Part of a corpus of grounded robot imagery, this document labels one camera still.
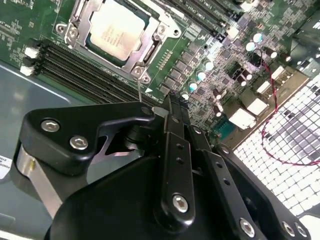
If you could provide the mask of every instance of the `silver screw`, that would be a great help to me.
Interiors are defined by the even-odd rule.
[[[77,150],[85,150],[88,147],[88,141],[84,136],[74,136],[70,139],[70,145]]]
[[[41,128],[49,133],[54,133],[59,131],[60,125],[56,121],[53,120],[45,120],[41,123]]]
[[[229,150],[226,147],[222,146],[221,149],[225,154],[229,154]]]
[[[294,230],[292,229],[292,227],[286,223],[285,221],[282,222],[282,225],[284,227],[284,230],[291,236],[291,237],[294,237],[295,236],[295,232]]]
[[[308,237],[306,231],[305,231],[298,223],[295,223],[294,225],[295,225],[296,229],[298,229],[298,232],[299,232],[302,236],[304,236],[305,238]]]
[[[160,25],[160,26],[157,28],[156,32],[157,32],[159,35],[164,35],[165,32],[166,32],[166,27],[163,26],[163,25]]]
[[[142,72],[143,72],[143,71],[142,71],[141,67],[138,67],[138,66],[137,66],[137,67],[135,68],[135,70],[134,70],[134,73],[135,73],[136,75],[138,75],[138,76],[140,76],[140,75],[142,74]]]
[[[179,119],[176,118],[175,116],[172,116],[171,118],[176,124],[180,123]]]
[[[256,233],[254,228],[252,227],[250,222],[248,222],[244,218],[240,218],[240,226],[244,233],[247,234],[250,238],[253,238],[255,236]]]
[[[188,211],[188,202],[183,196],[174,195],[172,199],[172,203],[179,212],[185,213]]]
[[[152,112],[149,110],[149,108],[147,108],[147,107],[145,107],[145,106],[143,106],[143,107],[141,108],[141,111],[142,111],[144,114],[147,114],[147,115],[151,115],[151,114],[152,114]]]
[[[200,129],[199,129],[199,128],[197,128],[196,126],[195,126],[193,129],[194,129],[194,131],[195,131],[197,134],[201,134]]]
[[[69,35],[71,38],[75,38],[78,35],[78,31],[75,27],[71,27],[69,30]]]

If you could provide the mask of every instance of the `green circuit board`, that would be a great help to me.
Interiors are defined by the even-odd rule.
[[[55,27],[57,24],[68,23],[75,2],[76,0],[1,0],[0,60],[19,69],[30,38],[49,39],[59,46],[68,48]],[[230,4],[228,0],[216,0],[216,2],[224,6]],[[275,51],[283,52],[290,48],[292,34],[315,11],[313,6],[317,4],[319,1],[316,0],[256,0],[248,9],[243,10],[237,22],[229,22],[230,27],[236,28],[238,33],[234,37],[226,37],[224,41],[215,39],[212,34],[195,24],[187,16],[181,17],[167,8],[166,10],[180,27],[182,34],[178,39],[168,38],[165,41],[147,70],[151,81],[142,85],[142,92],[161,102],[166,95],[162,90],[165,80],[176,69],[178,62],[183,61],[183,54],[188,51],[188,46],[194,43],[199,47],[199,51],[192,56],[188,64],[189,68],[180,71],[180,77],[170,89],[189,95],[189,113],[193,124],[212,133],[215,133],[217,129],[223,129],[223,135],[228,135],[226,131],[233,131],[233,128],[229,122],[227,125],[224,124],[226,117],[224,115],[221,118],[214,117],[213,106],[217,100],[213,97],[212,89],[224,92],[220,101],[222,106],[228,101],[237,99],[245,87],[232,80],[227,74],[227,69],[234,62],[246,67],[253,74],[247,86],[261,74],[261,69],[248,63],[246,44],[252,40],[253,34],[263,34],[263,41],[257,44],[258,48],[267,46]],[[110,72],[110,69],[100,62],[76,50],[72,51],[89,63]],[[204,80],[199,81],[197,72],[205,71],[204,59],[212,61],[214,68],[206,72]],[[137,88],[135,81],[119,74],[115,76],[119,81]],[[40,76],[40,78],[86,103],[92,102],[47,77]],[[198,83],[195,91],[189,88],[190,82],[193,81]]]

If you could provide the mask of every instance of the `black ram slot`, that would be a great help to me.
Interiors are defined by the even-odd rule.
[[[224,5],[222,5],[218,0],[207,0],[207,2],[210,5],[213,6],[217,6],[218,8],[220,8],[220,10],[224,11],[224,14],[226,16],[228,16],[229,18],[231,18],[234,21],[238,21],[242,14],[240,13],[236,13],[234,10],[228,9],[227,7],[225,7]]]
[[[139,100],[138,91],[133,87],[47,39],[41,42],[37,65],[38,73],[97,103]],[[159,105],[144,94],[142,101],[150,107]]]
[[[187,1],[186,6],[191,10],[193,9],[193,12],[197,12],[200,14],[200,16],[203,19],[203,21],[206,21],[209,25],[212,26],[220,26],[220,27],[226,27],[227,23],[223,21],[222,19],[219,19],[216,15],[214,15],[214,11],[211,9],[208,9],[206,6],[204,6],[201,2],[198,1]],[[217,32],[222,32],[222,29],[215,28]]]
[[[133,100],[131,101],[138,101],[138,93],[137,90],[133,87],[121,82],[116,77],[107,74],[106,72],[102,71],[101,69],[95,67],[91,63],[81,59],[78,56],[75,56],[73,53],[64,50],[63,48],[55,45],[54,43],[50,44],[50,47],[47,49],[47,54],[54,54],[63,58],[66,62],[73,64],[74,68],[81,68],[84,72],[90,73],[95,78],[99,78],[101,81],[104,81],[123,92],[124,95],[131,95]],[[149,106],[158,106],[159,104],[151,99],[146,95],[142,95],[142,100],[144,103],[148,104]]]
[[[164,0],[164,2],[168,3],[169,5],[177,8],[180,12],[182,12],[184,15],[186,15],[189,19],[196,22],[199,26],[207,30],[214,38],[218,37],[220,34],[215,28],[215,26],[212,26],[212,24],[209,24],[208,22],[204,21],[200,16],[197,15],[195,11],[190,9],[186,5],[185,0]]]
[[[105,92],[105,94],[113,95],[115,98],[118,98],[118,101],[129,102],[134,96],[127,96],[123,94],[120,89],[107,84],[104,81],[99,81],[98,78],[89,74],[89,72],[84,71],[80,68],[73,67],[70,62],[65,62],[64,60],[59,59],[57,56],[50,56],[47,62],[52,62],[59,69],[65,70],[73,75],[73,78],[80,79],[81,82],[86,82],[90,86],[93,86],[94,89],[98,89],[99,92]]]

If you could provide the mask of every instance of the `ram slot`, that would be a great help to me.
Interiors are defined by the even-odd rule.
[[[191,5],[190,2],[185,0],[165,0],[165,2],[184,13],[189,19],[193,20],[199,26],[207,30],[208,33],[214,38],[219,38],[221,35],[223,35],[223,30],[218,26],[216,21],[212,19],[210,21],[209,17],[206,18],[205,16],[208,15],[201,14],[201,12],[203,13],[204,11],[199,10],[199,8],[194,4]]]

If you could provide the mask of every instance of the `electrolytic capacitor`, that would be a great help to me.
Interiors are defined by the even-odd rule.
[[[248,72],[247,70],[244,70],[241,75],[243,76],[243,78],[245,78],[246,80],[250,81],[252,79],[252,74],[250,72]]]
[[[281,53],[280,58],[287,63],[292,60],[292,57],[286,52]]]
[[[197,90],[198,84],[195,81],[191,81],[189,83],[189,88],[190,88],[190,91],[193,92],[193,91]]]
[[[217,100],[220,100],[221,99],[221,94],[220,94],[220,92],[217,90],[217,89],[214,89],[213,91],[213,95],[214,95],[214,97],[217,99]]]
[[[206,71],[211,71],[212,69],[214,69],[214,64],[209,59],[205,59],[203,64]]]
[[[196,77],[198,78],[199,81],[203,81],[206,79],[206,73],[204,73],[203,71],[197,71]]]
[[[213,107],[213,111],[214,111],[214,114],[215,114],[215,116],[217,118],[221,117],[222,113],[221,113],[220,109],[217,106]]]
[[[267,54],[272,59],[275,59],[278,56],[278,53],[269,47],[265,46],[263,50],[265,51],[265,54]]]
[[[244,79],[244,77],[242,77],[241,75],[237,78],[238,83],[244,87],[245,85],[247,85],[247,81],[246,79]]]

